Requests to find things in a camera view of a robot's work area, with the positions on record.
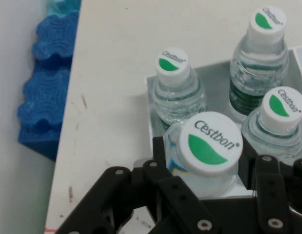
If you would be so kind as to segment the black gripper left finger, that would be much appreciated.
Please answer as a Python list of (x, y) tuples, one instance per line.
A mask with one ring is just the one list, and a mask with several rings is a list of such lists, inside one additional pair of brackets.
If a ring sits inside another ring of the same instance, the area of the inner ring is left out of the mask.
[(61, 224), (60, 234), (117, 234), (135, 209), (146, 207), (153, 234), (219, 234), (220, 223), (166, 167), (164, 142), (153, 138), (153, 158), (129, 170), (110, 167)]

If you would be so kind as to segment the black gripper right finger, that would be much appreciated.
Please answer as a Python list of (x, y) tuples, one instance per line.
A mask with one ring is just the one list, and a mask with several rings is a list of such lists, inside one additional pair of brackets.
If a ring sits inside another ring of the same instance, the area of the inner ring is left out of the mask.
[(302, 234), (302, 158), (289, 166), (244, 145), (238, 175), (255, 192), (261, 234)]

